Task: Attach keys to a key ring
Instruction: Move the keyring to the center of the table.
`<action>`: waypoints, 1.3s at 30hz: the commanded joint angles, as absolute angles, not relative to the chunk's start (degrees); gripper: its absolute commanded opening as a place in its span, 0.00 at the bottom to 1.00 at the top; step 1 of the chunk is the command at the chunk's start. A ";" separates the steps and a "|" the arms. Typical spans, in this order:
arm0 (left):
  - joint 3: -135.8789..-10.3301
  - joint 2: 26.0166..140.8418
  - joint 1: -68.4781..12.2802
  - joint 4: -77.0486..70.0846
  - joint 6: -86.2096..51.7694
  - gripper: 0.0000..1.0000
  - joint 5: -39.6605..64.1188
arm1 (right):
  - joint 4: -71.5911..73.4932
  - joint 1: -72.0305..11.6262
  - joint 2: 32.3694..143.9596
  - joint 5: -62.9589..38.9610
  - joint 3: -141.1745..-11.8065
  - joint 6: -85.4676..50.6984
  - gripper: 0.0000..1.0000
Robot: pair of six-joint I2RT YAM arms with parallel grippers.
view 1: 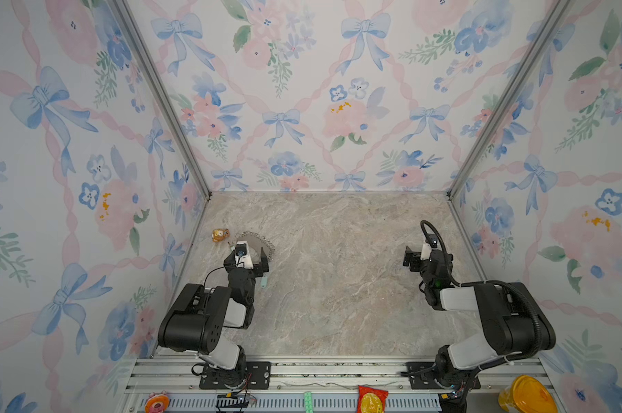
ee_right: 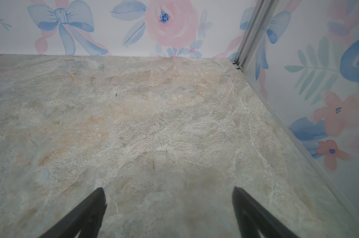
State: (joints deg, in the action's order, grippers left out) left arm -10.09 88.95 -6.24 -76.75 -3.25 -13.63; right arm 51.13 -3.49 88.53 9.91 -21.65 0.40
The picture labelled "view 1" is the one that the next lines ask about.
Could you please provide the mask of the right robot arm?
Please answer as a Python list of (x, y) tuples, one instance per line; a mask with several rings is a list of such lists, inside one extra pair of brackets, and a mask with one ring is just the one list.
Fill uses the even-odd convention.
[(405, 249), (403, 266), (421, 276), (419, 291), (435, 311), (472, 311), (481, 330), (462, 342), (441, 347), (431, 364), (407, 364), (401, 375), (415, 384), (454, 392), (477, 384), (480, 372), (525, 360), (553, 349), (556, 335), (527, 287), (520, 282), (467, 282), (451, 278), (453, 256), (428, 244)]

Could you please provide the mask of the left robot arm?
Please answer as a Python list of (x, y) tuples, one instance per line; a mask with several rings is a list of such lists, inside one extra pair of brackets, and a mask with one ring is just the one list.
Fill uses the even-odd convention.
[(248, 245), (237, 244), (224, 260), (226, 287), (188, 283), (173, 302), (158, 330), (158, 345), (175, 352), (194, 352), (202, 360), (192, 366), (201, 390), (238, 392), (266, 390), (271, 363), (249, 361), (242, 346), (223, 330), (245, 330), (255, 313), (256, 280), (269, 271), (264, 251), (253, 263)]

